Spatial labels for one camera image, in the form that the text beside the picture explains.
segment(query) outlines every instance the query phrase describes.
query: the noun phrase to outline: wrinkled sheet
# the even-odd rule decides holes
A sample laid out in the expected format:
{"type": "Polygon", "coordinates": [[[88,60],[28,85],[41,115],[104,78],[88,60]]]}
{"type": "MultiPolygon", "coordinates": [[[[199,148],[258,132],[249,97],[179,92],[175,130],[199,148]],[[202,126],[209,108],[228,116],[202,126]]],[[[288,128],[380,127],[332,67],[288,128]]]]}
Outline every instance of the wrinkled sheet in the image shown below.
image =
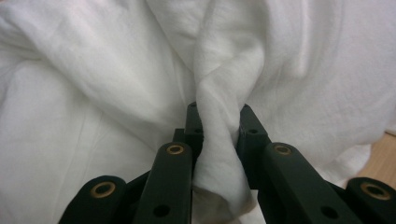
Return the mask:
{"type": "Polygon", "coordinates": [[[263,223],[233,148],[245,103],[342,185],[395,117],[395,4],[0,2],[0,222],[55,223],[90,179],[143,174],[193,101],[195,223],[263,223]]]}

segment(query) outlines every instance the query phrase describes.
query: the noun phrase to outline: white fabric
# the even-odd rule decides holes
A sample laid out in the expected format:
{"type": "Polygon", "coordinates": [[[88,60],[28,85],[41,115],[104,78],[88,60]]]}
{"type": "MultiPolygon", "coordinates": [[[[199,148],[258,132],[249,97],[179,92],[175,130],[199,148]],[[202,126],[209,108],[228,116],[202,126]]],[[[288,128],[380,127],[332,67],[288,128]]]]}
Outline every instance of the white fabric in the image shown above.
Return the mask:
{"type": "Polygon", "coordinates": [[[263,222],[238,219],[255,204],[233,149],[244,103],[342,183],[395,114],[395,4],[0,2],[0,222],[57,222],[90,179],[146,172],[195,100],[195,222],[263,222]]]}

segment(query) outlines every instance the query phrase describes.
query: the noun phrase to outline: wooden surface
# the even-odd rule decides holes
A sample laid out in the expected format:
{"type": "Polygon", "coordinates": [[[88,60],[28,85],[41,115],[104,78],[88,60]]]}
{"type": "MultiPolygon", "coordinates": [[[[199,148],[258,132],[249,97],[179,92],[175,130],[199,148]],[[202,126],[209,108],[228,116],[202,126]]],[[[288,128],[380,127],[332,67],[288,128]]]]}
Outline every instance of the wooden surface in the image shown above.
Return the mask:
{"type": "Polygon", "coordinates": [[[373,144],[371,158],[358,176],[377,179],[396,189],[396,136],[386,133],[373,144]]]}

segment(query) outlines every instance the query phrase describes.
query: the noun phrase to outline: white cloth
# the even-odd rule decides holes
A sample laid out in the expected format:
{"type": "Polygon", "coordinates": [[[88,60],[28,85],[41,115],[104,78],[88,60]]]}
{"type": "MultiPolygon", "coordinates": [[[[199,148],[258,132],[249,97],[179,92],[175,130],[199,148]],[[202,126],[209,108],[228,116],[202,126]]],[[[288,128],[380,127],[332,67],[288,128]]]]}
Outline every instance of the white cloth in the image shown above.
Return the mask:
{"type": "Polygon", "coordinates": [[[326,179],[352,177],[395,113],[395,4],[0,2],[0,222],[57,222],[90,179],[146,172],[195,100],[197,223],[262,221],[238,219],[244,103],[326,179]]]}

